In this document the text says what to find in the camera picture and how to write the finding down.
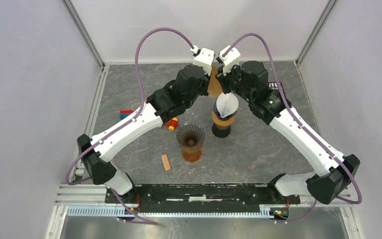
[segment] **small wooden block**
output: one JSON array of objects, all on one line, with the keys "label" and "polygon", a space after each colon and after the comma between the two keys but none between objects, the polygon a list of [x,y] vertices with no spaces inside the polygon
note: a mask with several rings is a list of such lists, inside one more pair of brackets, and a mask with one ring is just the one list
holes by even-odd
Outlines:
[{"label": "small wooden block", "polygon": [[171,170],[171,165],[169,164],[168,156],[166,154],[162,155],[163,166],[165,167],[165,171]]}]

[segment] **amber glass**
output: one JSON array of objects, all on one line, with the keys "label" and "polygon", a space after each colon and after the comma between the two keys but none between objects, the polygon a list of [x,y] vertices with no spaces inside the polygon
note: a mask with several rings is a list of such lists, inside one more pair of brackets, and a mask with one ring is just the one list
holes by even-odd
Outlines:
[{"label": "amber glass", "polygon": [[177,140],[182,157],[188,162],[196,162],[201,157],[204,142],[204,129],[196,123],[185,123],[177,131]]}]

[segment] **white wall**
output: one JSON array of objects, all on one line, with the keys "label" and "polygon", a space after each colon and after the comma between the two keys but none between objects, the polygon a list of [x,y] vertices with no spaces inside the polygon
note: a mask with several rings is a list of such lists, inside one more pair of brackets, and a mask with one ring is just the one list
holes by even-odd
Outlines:
[{"label": "white wall", "polygon": [[[327,0],[73,0],[105,62],[134,62],[140,39],[157,27],[172,27],[194,45],[218,53],[242,34],[265,38],[275,60],[294,60]],[[238,45],[243,59],[266,60],[258,39]],[[188,45],[174,33],[146,40],[140,62],[189,62]]]},{"label": "white wall", "polygon": [[40,239],[99,67],[62,1],[0,0],[0,239]]},{"label": "white wall", "polygon": [[322,135],[361,160],[361,232],[382,238],[382,1],[338,1],[302,76]]}]

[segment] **gray floor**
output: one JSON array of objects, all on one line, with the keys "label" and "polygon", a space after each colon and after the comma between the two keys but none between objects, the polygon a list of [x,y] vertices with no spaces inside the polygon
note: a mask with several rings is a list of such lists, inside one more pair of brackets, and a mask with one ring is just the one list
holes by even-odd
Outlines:
[{"label": "gray floor", "polygon": [[[291,218],[307,209],[292,208]],[[152,218],[158,226],[123,224],[109,217],[68,217],[62,239],[347,239],[339,208],[316,208],[307,219],[274,225],[267,219]]]},{"label": "gray floor", "polygon": [[[140,65],[146,96],[176,77],[186,64]],[[271,67],[269,79],[273,81]],[[293,62],[276,62],[286,96],[299,114],[317,129],[298,71]],[[199,97],[193,107],[179,116],[180,124],[201,125],[206,137],[201,159],[189,163],[182,159],[175,132],[156,128],[126,146],[113,160],[135,183],[268,182],[280,173],[312,171],[305,158],[278,132],[252,115],[248,104],[239,99],[232,133],[224,139],[211,133],[214,98]],[[135,110],[140,92],[133,65],[110,66],[94,133],[119,121],[120,110]],[[171,170],[163,168],[161,155],[167,154]]]}]

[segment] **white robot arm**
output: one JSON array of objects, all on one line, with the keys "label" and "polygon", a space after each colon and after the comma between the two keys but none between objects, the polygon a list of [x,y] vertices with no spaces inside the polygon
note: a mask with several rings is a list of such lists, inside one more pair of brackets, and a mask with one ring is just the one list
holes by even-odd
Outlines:
[{"label": "white robot arm", "polygon": [[[140,108],[111,128],[93,135],[92,138],[83,134],[77,139],[81,151],[99,142],[99,145],[82,158],[93,183],[105,184],[115,189],[120,195],[130,191],[134,185],[128,175],[110,162],[113,157],[144,133],[183,114],[193,105],[198,96],[208,95],[207,89],[215,53],[206,48],[199,49],[197,46],[194,46],[191,51],[195,56],[193,63],[180,70],[175,80],[168,82],[162,89],[150,95],[139,116],[136,117],[136,114]],[[129,124],[105,141],[101,140],[130,120]]]},{"label": "white robot arm", "polygon": [[[268,72],[263,63],[248,61],[240,66],[240,53],[236,48],[223,56],[229,47],[220,51],[216,58],[221,64],[216,78],[223,93],[233,92],[245,99],[253,114],[285,136],[314,169],[305,174],[281,174],[270,182],[270,186],[274,185],[282,196],[311,195],[319,202],[329,204],[351,182],[334,158],[341,161],[352,175],[360,165],[359,159],[353,154],[345,156],[333,148],[302,119],[286,99],[289,110],[300,121],[297,123],[285,107],[278,89],[272,89],[269,84]],[[326,145],[334,156],[330,156],[310,134]]]},{"label": "white robot arm", "polygon": [[[225,57],[222,56],[227,48],[221,51],[217,58],[221,67],[216,78],[223,92],[225,94],[233,92],[245,99],[253,114],[285,136],[314,169],[313,172],[306,174],[280,174],[269,185],[281,196],[312,195],[319,202],[329,204],[350,183],[350,180],[339,164],[307,131],[327,145],[353,175],[359,167],[359,159],[354,155],[345,156],[333,148],[300,117],[295,108],[291,107],[291,112],[302,123],[302,125],[297,124],[284,107],[278,90],[270,87],[268,72],[263,63],[249,61],[240,67],[238,64],[240,54],[235,48]],[[139,112],[137,109],[129,117],[92,138],[86,135],[79,137],[78,145],[83,151],[90,145],[100,142],[100,145],[83,157],[86,169],[95,184],[105,184],[120,195],[130,191],[134,185],[125,173],[110,163],[113,157],[144,133],[183,114],[198,96],[207,95],[214,52],[205,48],[198,50],[197,47],[192,51],[195,55],[193,64],[185,66],[178,72],[175,80],[149,96],[139,116],[135,117]],[[104,142],[100,141],[107,133],[129,120],[132,121],[130,124],[112,134]]]}]

